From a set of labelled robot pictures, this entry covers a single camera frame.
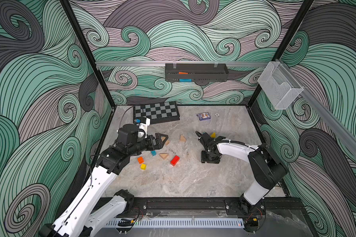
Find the small wooden triangle block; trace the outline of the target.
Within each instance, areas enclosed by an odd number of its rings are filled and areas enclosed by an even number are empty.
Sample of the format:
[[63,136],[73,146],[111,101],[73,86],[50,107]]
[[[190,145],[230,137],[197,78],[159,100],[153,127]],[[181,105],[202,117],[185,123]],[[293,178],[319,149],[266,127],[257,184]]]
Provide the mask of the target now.
[[181,141],[181,142],[186,142],[187,140],[186,140],[186,138],[185,138],[183,135],[181,135],[181,136],[180,136],[180,141]]

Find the red rectangular block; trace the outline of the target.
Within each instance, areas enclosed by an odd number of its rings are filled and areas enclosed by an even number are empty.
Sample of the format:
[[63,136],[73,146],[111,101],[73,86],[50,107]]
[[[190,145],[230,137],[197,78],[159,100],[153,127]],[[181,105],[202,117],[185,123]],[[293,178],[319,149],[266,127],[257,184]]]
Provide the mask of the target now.
[[175,166],[178,163],[179,160],[180,160],[179,156],[174,156],[174,158],[170,161],[170,164],[172,166]]

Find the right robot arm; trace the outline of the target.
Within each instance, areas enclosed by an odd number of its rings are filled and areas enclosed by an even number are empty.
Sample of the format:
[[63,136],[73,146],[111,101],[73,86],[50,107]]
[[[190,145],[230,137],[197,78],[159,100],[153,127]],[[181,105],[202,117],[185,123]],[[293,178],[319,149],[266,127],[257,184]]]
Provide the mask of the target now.
[[210,138],[205,141],[198,139],[204,147],[201,152],[201,162],[219,164],[223,155],[228,155],[247,162],[254,176],[251,186],[241,195],[239,209],[244,214],[250,214],[256,205],[276,184],[287,174],[287,168],[281,158],[270,145],[247,145],[243,142]]

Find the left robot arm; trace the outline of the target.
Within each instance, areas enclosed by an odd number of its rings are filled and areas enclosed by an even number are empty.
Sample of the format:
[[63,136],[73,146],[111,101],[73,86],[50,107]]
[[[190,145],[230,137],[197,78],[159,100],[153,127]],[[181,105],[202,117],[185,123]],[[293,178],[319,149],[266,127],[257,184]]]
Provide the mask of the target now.
[[138,137],[138,133],[119,134],[113,146],[104,150],[91,171],[89,180],[67,209],[51,224],[39,231],[41,237],[93,237],[111,219],[133,206],[134,196],[127,190],[115,196],[97,211],[94,207],[104,191],[129,164],[132,156],[143,151],[160,150],[168,135],[156,133]]

